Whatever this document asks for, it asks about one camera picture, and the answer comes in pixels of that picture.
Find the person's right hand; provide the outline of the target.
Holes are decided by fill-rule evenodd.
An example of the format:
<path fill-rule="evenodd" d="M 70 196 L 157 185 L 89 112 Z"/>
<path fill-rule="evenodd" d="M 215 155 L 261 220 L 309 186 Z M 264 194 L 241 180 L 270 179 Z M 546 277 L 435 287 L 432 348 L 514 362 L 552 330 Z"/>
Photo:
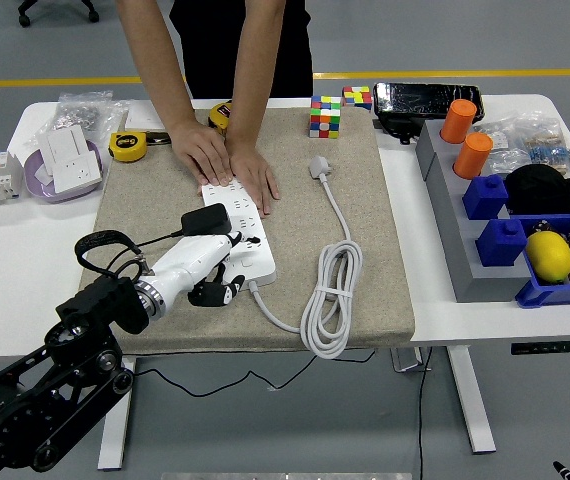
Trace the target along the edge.
<path fill-rule="evenodd" d="M 195 118 L 179 119 L 168 128 L 175 156 L 197 184 L 227 186 L 233 179 L 222 136 Z"/>

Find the person's left hand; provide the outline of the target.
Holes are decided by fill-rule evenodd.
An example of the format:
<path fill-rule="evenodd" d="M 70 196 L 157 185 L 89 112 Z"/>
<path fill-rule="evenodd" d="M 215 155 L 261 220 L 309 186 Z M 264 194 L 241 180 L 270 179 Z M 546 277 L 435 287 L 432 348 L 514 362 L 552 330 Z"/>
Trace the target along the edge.
<path fill-rule="evenodd" d="M 226 140 L 230 166 L 256 205 L 261 218 L 271 214 L 272 201 L 280 199 L 276 177 L 271 166 L 255 144 Z"/>

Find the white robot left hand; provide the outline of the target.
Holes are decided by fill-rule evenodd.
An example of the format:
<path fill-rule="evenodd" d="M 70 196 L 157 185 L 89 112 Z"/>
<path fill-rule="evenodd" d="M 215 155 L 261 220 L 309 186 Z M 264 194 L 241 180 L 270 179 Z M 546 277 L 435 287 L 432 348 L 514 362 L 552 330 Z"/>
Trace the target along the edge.
<path fill-rule="evenodd" d="M 192 291 L 237 244 L 260 242 L 259 237 L 247 237 L 240 231 L 183 237 L 153 265 L 149 274 L 139 278 L 138 285 L 149 285 L 160 297 L 159 305 L 169 311 L 181 293 Z"/>

